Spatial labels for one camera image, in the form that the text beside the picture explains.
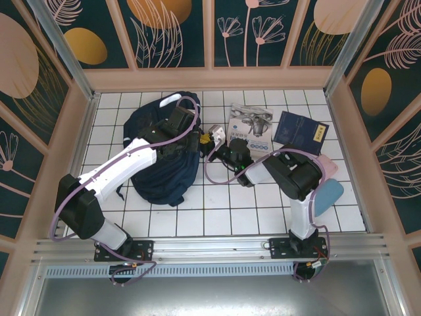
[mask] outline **dark blue book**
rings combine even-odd
[[[293,144],[297,149],[319,156],[328,128],[329,125],[311,118],[283,111],[274,142]]]

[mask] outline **white tile floor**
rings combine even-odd
[[[204,129],[215,123],[227,123],[232,103],[258,105],[274,110],[274,122],[282,111],[305,115],[330,125],[322,153],[339,167],[334,178],[345,192],[317,224],[326,224],[332,232],[365,231],[349,173],[337,140],[337,134],[322,90],[257,90],[195,92],[203,105]],[[168,95],[168,92],[106,93],[101,95],[87,147],[83,172],[88,172],[122,150],[122,125],[139,107]],[[278,123],[273,125],[273,134]],[[281,145],[274,143],[277,149]],[[209,165],[213,180],[225,181],[232,173],[222,163]],[[192,187],[178,207],[151,205],[143,200],[127,181],[121,191],[124,201],[111,194],[103,205],[106,218],[122,225],[133,237],[224,236],[286,233],[291,208],[287,196],[269,183],[244,188],[234,182],[215,186],[203,176],[203,163]]]

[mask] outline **light blue case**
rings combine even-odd
[[[343,186],[335,179],[328,179],[317,191],[314,201],[314,216],[321,216],[343,194]]]

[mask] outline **navy backpack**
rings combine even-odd
[[[189,96],[200,101],[195,93],[175,92],[174,94]],[[167,119],[172,110],[176,107],[177,101],[170,102],[164,107],[159,107],[162,99],[150,102],[134,111],[126,123],[124,123],[123,146],[126,148],[139,131]],[[194,109],[190,100],[182,100],[181,107]],[[200,126],[200,119],[197,119],[196,126]],[[132,177],[134,188],[138,194],[152,204],[169,204],[177,206],[184,201],[183,194],[193,184],[199,168],[200,152],[183,151],[175,157],[160,159],[154,165],[139,171]]]

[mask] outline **book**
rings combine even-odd
[[[282,112],[274,142],[292,144],[297,149],[320,155],[329,125],[290,112]]]
[[[252,158],[271,153],[273,116],[271,109],[233,104],[227,131],[228,145],[234,138],[241,138],[247,140]]]

